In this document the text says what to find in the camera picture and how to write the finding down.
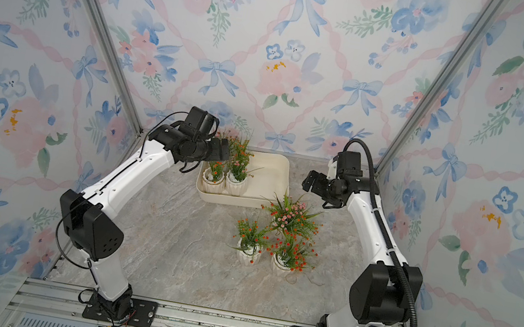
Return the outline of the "red gypsophila pot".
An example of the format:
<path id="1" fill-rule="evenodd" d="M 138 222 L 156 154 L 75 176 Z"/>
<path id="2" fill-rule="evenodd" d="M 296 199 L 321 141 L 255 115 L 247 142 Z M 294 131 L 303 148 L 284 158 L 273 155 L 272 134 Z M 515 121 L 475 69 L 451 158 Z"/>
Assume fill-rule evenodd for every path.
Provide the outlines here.
<path id="1" fill-rule="evenodd" d="M 272 272 L 279 277 L 313 270 L 319 252 L 313 242 L 284 235 L 270 245 Z"/>

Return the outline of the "pink gypsophila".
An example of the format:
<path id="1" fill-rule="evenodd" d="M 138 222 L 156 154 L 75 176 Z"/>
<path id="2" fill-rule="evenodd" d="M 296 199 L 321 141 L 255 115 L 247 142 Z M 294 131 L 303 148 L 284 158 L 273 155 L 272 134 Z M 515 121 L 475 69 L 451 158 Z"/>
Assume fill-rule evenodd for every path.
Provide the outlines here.
<path id="1" fill-rule="evenodd" d="M 229 144 L 229 149 L 233 152 L 238 152 L 243 144 L 243 135 L 238 129 L 234 127 L 224 128 L 220 130 L 217 135 L 220 139 L 226 139 Z"/>

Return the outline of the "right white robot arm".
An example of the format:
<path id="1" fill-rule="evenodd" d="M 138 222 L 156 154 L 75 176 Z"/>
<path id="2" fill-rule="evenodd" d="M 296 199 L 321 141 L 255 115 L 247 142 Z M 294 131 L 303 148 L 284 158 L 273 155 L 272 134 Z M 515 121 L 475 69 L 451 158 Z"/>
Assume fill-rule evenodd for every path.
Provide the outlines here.
<path id="1" fill-rule="evenodd" d="M 349 212 L 368 262 L 349 289 L 348 304 L 325 314 L 315 327 L 418 327 L 416 303 L 423 274 L 407 263 L 392 237 L 375 182 L 331 179 L 312 170 L 302 185 L 321 197 L 324 209 Z"/>

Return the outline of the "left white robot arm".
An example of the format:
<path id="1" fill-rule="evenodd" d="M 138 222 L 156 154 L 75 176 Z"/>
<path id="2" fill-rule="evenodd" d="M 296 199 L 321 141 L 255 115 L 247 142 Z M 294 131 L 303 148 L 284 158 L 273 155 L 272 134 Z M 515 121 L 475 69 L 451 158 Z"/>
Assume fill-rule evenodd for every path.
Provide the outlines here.
<path id="1" fill-rule="evenodd" d="M 181 122 L 163 124 L 111 174 L 81 192 L 68 190 L 62 195 L 60 225 L 83 257 L 73 265 L 92 275 L 92 301 L 102 315 L 122 323 L 133 313 L 132 288 L 118 256 L 124 233 L 116 221 L 124 206 L 176 163 L 225 162 L 229 150 L 226 139 L 184 128 Z"/>

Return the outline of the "large pink gypsophila pot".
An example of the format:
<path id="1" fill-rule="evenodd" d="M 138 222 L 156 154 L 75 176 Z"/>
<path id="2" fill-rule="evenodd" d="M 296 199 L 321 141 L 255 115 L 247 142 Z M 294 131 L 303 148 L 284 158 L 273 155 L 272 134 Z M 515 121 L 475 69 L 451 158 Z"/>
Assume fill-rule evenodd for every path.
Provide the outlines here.
<path id="1" fill-rule="evenodd" d="M 312 213 L 300 197 L 296 200 L 289 195 L 275 197 L 262 204 L 261 209 L 270 217 L 268 229 L 283 236 L 311 240 L 323 227 L 317 221 L 319 213 Z"/>

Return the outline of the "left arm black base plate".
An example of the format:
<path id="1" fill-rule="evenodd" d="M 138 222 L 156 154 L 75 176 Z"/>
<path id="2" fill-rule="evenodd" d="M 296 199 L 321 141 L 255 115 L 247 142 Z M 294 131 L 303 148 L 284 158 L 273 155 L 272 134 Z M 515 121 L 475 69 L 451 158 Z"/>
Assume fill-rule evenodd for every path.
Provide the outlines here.
<path id="1" fill-rule="evenodd" d="M 82 317 L 85 319 L 133 327 L 151 327 L 159 306 L 155 301 L 131 297 L 109 301 L 100 296 L 97 291 L 82 304 L 85 305 L 82 312 Z"/>

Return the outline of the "orange gypsophila pot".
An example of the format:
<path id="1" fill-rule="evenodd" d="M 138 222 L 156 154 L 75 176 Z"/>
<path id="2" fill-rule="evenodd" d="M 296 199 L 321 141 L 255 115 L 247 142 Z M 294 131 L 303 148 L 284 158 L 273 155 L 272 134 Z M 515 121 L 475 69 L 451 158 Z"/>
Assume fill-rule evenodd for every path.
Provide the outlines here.
<path id="1" fill-rule="evenodd" d="M 226 181 L 226 167 L 223 162 L 209 162 L 202 173 L 202 191 L 208 194 L 220 194 Z"/>
<path id="2" fill-rule="evenodd" d="M 240 264 L 254 266 L 266 251 L 269 235 L 266 228 L 261 228 L 257 221 L 249 219 L 238 220 L 236 223 L 237 245 L 233 247 Z"/>
<path id="3" fill-rule="evenodd" d="M 234 137 L 230 141 L 230 164 L 234 167 L 247 168 L 253 153 L 249 151 L 250 139 L 240 136 Z"/>

